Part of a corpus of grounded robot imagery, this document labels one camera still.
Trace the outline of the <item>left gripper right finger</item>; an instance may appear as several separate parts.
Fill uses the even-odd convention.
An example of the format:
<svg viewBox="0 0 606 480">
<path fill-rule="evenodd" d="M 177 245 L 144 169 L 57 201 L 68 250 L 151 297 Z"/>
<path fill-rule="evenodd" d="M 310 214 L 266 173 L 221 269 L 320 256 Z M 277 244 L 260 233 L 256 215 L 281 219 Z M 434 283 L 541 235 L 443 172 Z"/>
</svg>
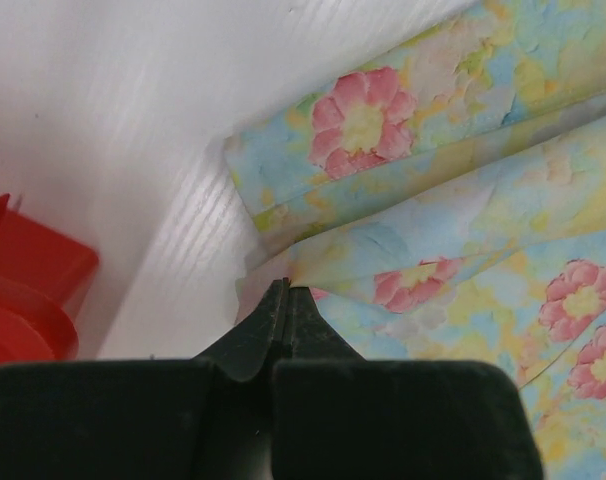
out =
<svg viewBox="0 0 606 480">
<path fill-rule="evenodd" d="M 479 361 L 367 361 L 293 288 L 272 371 L 277 479 L 540 479 L 515 383 Z"/>
</svg>

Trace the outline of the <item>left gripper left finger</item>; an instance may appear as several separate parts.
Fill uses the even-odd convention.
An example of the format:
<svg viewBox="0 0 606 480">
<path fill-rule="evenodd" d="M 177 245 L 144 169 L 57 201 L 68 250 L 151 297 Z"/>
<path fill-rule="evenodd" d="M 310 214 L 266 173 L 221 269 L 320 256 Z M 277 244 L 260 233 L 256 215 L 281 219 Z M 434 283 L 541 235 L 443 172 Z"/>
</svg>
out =
<svg viewBox="0 0 606 480">
<path fill-rule="evenodd" d="M 267 479 L 289 284 L 192 359 L 0 367 L 0 479 Z"/>
</svg>

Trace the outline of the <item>pastel floral skirt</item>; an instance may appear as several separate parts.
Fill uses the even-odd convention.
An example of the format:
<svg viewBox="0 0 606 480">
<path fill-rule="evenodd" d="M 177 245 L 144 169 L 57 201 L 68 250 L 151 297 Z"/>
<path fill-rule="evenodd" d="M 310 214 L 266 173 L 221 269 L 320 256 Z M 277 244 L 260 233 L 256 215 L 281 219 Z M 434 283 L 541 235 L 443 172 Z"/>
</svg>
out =
<svg viewBox="0 0 606 480">
<path fill-rule="evenodd" d="M 481 1 L 229 137 L 279 277 L 369 359 L 480 360 L 606 479 L 606 1 Z"/>
</svg>

